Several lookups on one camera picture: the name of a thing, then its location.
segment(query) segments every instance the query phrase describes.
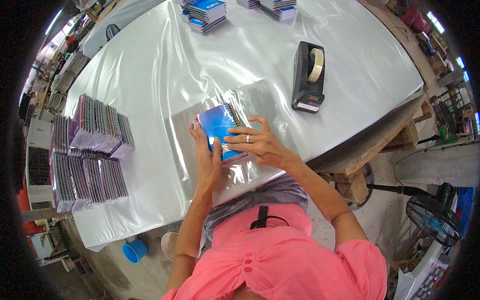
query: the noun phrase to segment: air cooler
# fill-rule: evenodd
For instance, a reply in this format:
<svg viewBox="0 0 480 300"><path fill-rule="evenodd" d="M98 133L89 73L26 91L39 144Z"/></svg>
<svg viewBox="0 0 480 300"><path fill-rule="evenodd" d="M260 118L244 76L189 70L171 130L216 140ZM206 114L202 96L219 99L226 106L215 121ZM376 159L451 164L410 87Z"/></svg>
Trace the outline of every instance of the air cooler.
<svg viewBox="0 0 480 300"><path fill-rule="evenodd" d="M55 207L48 148L52 123L31 119L27 135L26 182L30 208L42 209Z"/></svg>

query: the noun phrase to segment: black strap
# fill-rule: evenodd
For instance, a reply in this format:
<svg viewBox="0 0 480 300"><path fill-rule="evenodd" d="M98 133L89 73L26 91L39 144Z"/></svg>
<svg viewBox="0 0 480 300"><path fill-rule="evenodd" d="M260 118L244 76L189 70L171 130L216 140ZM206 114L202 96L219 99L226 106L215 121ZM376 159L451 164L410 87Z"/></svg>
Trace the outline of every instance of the black strap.
<svg viewBox="0 0 480 300"><path fill-rule="evenodd" d="M280 219L284 221L287 226L290 226L285 219L282 219L279 216L268 216L268 206L260 206L260 208L258 209L258 220L253 221L250 224L250 230L257 228L266 228L268 218Z"/></svg>

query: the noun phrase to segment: tape roll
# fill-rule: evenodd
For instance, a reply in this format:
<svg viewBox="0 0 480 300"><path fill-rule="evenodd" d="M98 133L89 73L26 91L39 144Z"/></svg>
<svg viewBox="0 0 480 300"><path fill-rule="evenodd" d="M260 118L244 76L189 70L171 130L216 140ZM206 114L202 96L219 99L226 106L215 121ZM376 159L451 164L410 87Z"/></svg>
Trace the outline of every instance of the tape roll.
<svg viewBox="0 0 480 300"><path fill-rule="evenodd" d="M313 64L313 70L308 75L307 81L316 82L320 77L320 73L322 73L322 68L324 66L324 53L317 48L313 48L310 51L310 54L315 56L315 63Z"/></svg>

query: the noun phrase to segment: white table cover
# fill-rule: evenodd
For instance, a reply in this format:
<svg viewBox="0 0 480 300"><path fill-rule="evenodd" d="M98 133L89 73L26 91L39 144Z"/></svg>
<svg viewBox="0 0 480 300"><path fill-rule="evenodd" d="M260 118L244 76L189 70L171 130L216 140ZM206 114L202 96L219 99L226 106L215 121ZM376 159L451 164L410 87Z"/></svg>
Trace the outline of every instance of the white table cover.
<svg viewBox="0 0 480 300"><path fill-rule="evenodd" d="M86 92L128 116L136 144L121 161L129 200L74 214L89 249L185 216L190 199L176 173L166 120L215 92L265 78L307 161L373 124L423 85L395 37L355 0L299 0L295 19L281 22L229 0L227 23L205 36L193 32L179 11L168 0L123 28L68 93L66 115ZM318 114L290 106L302 40L325 48L325 101Z"/></svg>
<svg viewBox="0 0 480 300"><path fill-rule="evenodd" d="M107 42L105 30L108 25L115 24L121 30L163 1L165 0L121 0L105 17L95 22L95 26L80 42L80 51L93 58Z"/></svg>

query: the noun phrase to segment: hand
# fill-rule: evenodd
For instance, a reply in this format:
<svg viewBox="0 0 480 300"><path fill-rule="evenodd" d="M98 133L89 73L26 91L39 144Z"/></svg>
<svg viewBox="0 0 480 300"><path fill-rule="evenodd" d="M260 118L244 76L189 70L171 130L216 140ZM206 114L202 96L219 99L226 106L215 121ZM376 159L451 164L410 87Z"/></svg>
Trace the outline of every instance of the hand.
<svg viewBox="0 0 480 300"><path fill-rule="evenodd" d="M195 140L195 147L197 148L198 185L195 194L200 198L204 198L205 194L209 193L211 201L213 186L222 169L222 146L220 139L215 138L212 153L208 149L207 135L202 130L200 123L197 122L196 129L190 123L188 132Z"/></svg>
<svg viewBox="0 0 480 300"><path fill-rule="evenodd" d="M260 116L253 116L248 118L248 121L259 122L262 125L262 130L245 127L230 128L228 130L229 133L239 133L237 136L226 136L224 138L230 150L252 152L255 155L257 163L260 165L279 168L285 171L292 165L302 162L296 153L286 149L274 136L270 130L270 126L268 126L267 119ZM250 135L249 143L246 143L247 134Z"/></svg>

